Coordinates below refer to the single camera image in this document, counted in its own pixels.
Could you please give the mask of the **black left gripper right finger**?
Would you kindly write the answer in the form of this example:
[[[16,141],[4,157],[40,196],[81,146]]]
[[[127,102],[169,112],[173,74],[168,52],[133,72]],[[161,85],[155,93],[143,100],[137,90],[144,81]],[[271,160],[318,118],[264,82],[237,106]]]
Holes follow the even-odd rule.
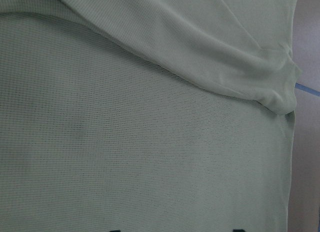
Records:
[[[247,232],[245,228],[233,228],[232,232]]]

